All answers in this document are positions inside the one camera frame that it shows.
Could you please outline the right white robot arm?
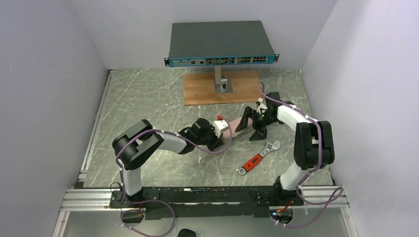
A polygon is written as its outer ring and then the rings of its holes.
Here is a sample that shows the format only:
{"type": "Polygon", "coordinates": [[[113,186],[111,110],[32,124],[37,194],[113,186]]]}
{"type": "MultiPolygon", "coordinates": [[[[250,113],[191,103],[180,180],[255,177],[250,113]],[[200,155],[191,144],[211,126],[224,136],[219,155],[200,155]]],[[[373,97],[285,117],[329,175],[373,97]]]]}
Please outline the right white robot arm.
{"type": "Polygon", "coordinates": [[[250,141],[267,138],[267,127],[285,124],[294,131],[294,161],[275,182],[278,193],[295,191],[309,175],[332,164],[335,160],[332,126],[318,121],[298,109],[294,103],[281,100],[278,92],[259,98],[257,109],[246,107],[235,132],[251,126],[254,133],[250,141]]]}

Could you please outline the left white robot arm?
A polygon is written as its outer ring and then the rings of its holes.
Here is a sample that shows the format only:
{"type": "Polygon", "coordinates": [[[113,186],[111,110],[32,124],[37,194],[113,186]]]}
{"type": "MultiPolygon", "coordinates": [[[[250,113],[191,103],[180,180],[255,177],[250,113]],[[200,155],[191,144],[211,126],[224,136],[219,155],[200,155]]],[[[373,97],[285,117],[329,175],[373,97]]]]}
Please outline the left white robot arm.
{"type": "Polygon", "coordinates": [[[139,121],[112,143],[123,194],[130,202],[143,200],[141,167],[154,152],[163,150],[184,155],[206,146],[206,152],[214,154],[223,145],[223,133],[230,130],[229,123],[222,118],[213,123],[199,118],[179,132],[158,129],[146,119],[139,121]]]}

